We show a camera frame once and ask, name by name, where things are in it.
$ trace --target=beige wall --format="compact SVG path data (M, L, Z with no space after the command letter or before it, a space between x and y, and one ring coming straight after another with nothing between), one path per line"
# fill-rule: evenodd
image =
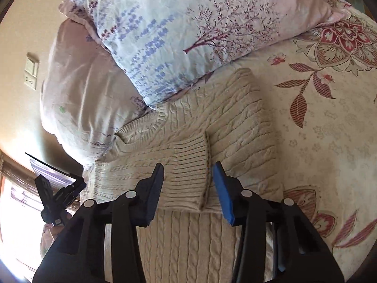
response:
M39 93L47 73L50 45L65 17L59 13L62 0L15 0L0 24L0 149L31 169L24 152L77 172L71 159L41 125ZM26 54L40 61L37 91L23 82Z

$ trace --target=red leaf print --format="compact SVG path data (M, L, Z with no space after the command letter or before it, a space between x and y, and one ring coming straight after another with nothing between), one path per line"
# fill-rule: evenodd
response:
M317 195L314 189L295 189L285 191L284 198L291 198L309 220L312 220L316 211Z
M373 220L364 229L362 229L354 238L350 239L344 245L335 246L336 248L348 248L362 243L372 233L377 225L377 219Z
M313 226L322 237L328 237L335 227L335 217L332 214L318 212L313 220Z
M312 67L309 67L308 65L302 64L300 62L296 64L289 64L289 66L296 71L299 72L308 72L308 71L315 71L316 69L313 69Z
M289 87L294 87L294 86L300 86L305 82L306 82L306 80L304 80L304 79L294 79L294 80L291 80L291 81L282 82L282 83L275 85L275 86L280 87L280 88L289 88Z
M331 89L328 86L328 84L321 83L321 79L318 77L317 73L315 72L313 74L313 82L314 87L316 88L316 91L323 97L329 98L329 99L335 99L331 95Z
M304 117L307 108L308 105L303 95L297 95L297 97L295 97L295 100L293 100L291 104L290 113L292 119L300 128L302 128L304 124Z
M332 246L335 247L338 243L340 243L343 239L345 239L353 230L353 227L355 226L357 216L357 210L355 213L351 215L346 221L346 223L343 225L343 227L340 229L338 235L335 237L335 239L332 241Z

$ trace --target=silver screw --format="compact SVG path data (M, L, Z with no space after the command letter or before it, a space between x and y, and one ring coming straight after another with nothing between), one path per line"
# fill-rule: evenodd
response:
M253 192L252 192L251 190L249 190L249 189L244 189L244 190L241 192L241 195L242 195L243 197L248 198L248 197L251 197L251 196L253 195Z
M89 199L89 200L86 200L86 201L84 202L84 206L85 206L86 208L91 208L93 205L94 205L94 200Z
M131 199L136 197L136 192L135 191L128 191L126 192L126 197Z
M283 202L285 205L288 205L288 206L292 206L293 204L295 204L295 202L290 198L285 198Z

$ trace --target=red tree branch print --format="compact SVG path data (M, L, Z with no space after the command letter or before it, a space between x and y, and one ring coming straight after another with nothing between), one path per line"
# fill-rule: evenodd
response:
M213 48L212 60L225 64L271 43L279 35L279 13L271 0L205 0L198 10L187 9L197 22L197 41L184 52L199 46Z

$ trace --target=bed sheet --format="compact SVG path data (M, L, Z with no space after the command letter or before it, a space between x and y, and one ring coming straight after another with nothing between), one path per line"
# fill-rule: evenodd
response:
M377 24L345 6L351 18L253 52L193 88L252 70L275 121L284 196L347 280L377 238Z

